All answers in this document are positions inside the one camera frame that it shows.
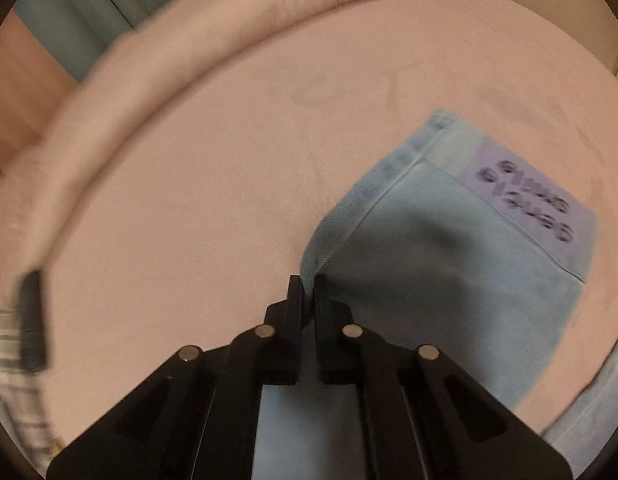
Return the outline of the light blue denim pants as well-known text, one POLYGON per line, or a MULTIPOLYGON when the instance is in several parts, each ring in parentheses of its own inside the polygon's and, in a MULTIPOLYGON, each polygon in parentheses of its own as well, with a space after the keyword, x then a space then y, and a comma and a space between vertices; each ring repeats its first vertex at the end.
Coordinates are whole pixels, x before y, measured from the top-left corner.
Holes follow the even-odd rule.
MULTIPOLYGON (((591 283, 597 218, 518 155, 446 110, 326 214, 302 256, 307 292, 390 344, 433 344, 507 408, 536 384, 591 283)), ((352 387, 321 386, 303 344, 297 387, 266 387, 254 479, 364 479, 352 387)), ((618 349, 544 434, 576 476, 618 426, 618 349)))

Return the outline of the plaid pillow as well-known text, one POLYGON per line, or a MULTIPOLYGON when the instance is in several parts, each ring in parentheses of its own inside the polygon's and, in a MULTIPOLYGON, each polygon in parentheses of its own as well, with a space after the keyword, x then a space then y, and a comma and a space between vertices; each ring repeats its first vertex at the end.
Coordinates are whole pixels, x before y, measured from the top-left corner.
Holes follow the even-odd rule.
POLYGON ((62 445, 46 416, 38 376, 20 368, 19 351, 16 314, 0 310, 0 423, 27 462, 45 478, 62 445))

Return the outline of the pink bed sheet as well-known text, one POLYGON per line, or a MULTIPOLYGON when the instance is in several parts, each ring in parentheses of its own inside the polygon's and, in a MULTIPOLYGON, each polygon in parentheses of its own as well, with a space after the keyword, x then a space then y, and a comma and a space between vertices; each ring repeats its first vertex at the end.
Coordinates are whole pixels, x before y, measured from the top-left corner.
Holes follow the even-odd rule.
POLYGON ((184 344, 256 324, 318 222, 439 108, 597 215, 580 304, 517 411, 548 426, 618 338, 618 80, 510 0, 366 0, 200 78, 83 196, 46 270, 56 434, 74 440, 184 344))

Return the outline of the pink rolled duvet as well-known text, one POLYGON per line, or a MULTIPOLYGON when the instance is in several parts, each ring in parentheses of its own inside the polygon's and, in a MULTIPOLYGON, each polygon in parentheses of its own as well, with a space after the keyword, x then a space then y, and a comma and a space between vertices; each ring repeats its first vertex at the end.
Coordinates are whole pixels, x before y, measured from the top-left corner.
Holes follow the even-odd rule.
POLYGON ((44 137, 0 177, 0 312, 42 266, 112 155, 149 116, 204 73, 253 44, 359 0, 174 0, 117 40, 44 137))

